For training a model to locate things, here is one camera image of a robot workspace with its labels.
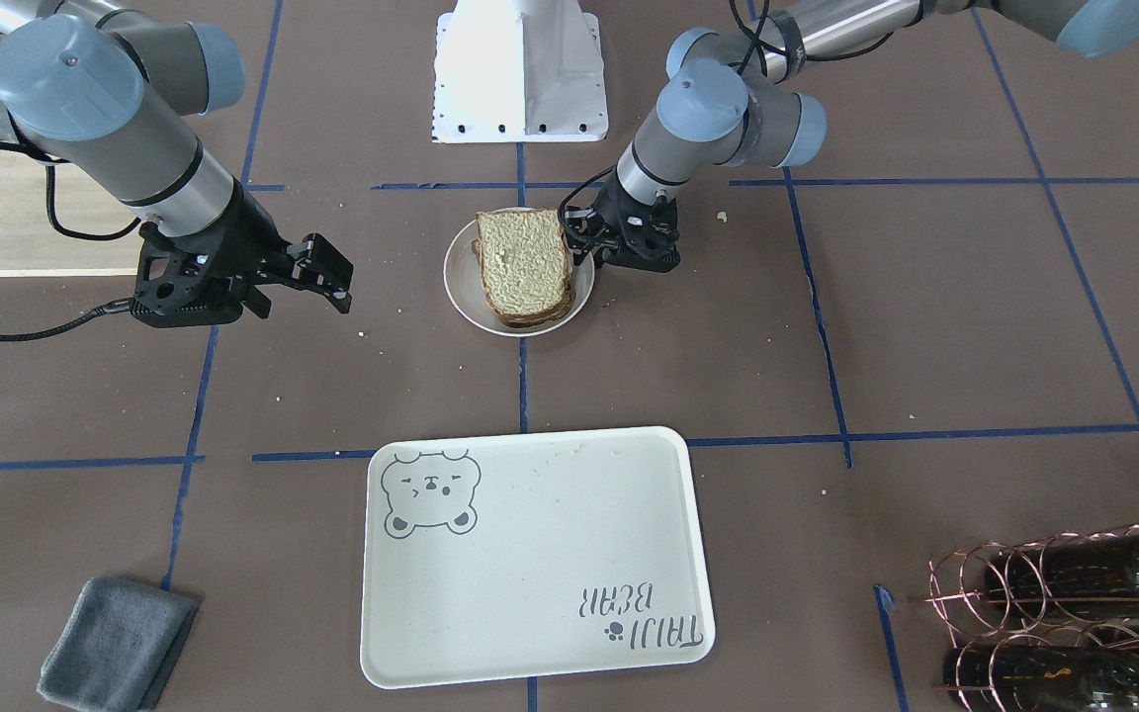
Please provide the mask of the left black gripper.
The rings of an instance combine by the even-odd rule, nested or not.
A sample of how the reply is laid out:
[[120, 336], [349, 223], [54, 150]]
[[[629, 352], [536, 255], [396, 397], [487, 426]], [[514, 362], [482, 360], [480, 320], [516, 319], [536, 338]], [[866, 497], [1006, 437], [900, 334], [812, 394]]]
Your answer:
[[681, 263], [677, 202], [659, 197], [652, 206], [632, 197], [615, 175], [591, 206], [559, 206], [558, 223], [572, 260], [592, 256], [596, 267], [618, 265], [669, 272]]

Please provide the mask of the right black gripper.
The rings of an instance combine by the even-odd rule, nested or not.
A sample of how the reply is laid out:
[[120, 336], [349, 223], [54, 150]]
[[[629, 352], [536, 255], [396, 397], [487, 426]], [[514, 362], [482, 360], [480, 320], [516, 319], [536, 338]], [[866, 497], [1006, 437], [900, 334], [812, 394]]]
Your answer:
[[285, 285], [322, 296], [342, 314], [351, 311], [353, 263], [323, 234], [294, 246], [243, 185], [208, 228], [167, 237], [158, 222], [139, 229], [131, 316], [155, 328], [230, 324], [249, 310], [270, 314], [262, 285]]

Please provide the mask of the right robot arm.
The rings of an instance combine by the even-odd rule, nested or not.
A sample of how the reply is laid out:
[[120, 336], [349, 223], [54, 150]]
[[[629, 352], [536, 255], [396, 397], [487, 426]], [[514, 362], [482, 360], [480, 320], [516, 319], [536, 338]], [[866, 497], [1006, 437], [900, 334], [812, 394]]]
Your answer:
[[0, 148], [73, 165], [136, 215], [129, 312], [155, 328], [270, 314], [265, 285], [351, 311], [352, 262], [321, 234], [292, 244], [187, 117], [244, 93], [238, 46], [207, 23], [164, 23], [114, 1], [0, 1]]

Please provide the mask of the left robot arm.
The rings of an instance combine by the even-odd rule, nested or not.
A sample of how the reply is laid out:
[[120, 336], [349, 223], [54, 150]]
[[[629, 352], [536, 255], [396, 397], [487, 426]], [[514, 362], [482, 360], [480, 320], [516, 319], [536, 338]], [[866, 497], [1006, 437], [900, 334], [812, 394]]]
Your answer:
[[564, 199], [558, 222], [573, 265], [669, 272], [681, 262], [677, 197], [710, 165], [795, 167], [823, 147], [828, 118], [785, 82], [811, 64], [872, 52], [931, 15], [976, 1], [798, 1], [764, 5], [734, 30], [687, 28], [669, 47], [667, 81], [588, 206]]

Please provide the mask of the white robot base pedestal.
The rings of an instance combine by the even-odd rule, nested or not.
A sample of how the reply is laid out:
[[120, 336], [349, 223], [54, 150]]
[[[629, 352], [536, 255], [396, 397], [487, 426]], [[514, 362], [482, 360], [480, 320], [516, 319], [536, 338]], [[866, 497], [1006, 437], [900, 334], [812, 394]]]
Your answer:
[[600, 23], [577, 1], [458, 1], [439, 15], [434, 71], [439, 144], [609, 134]]

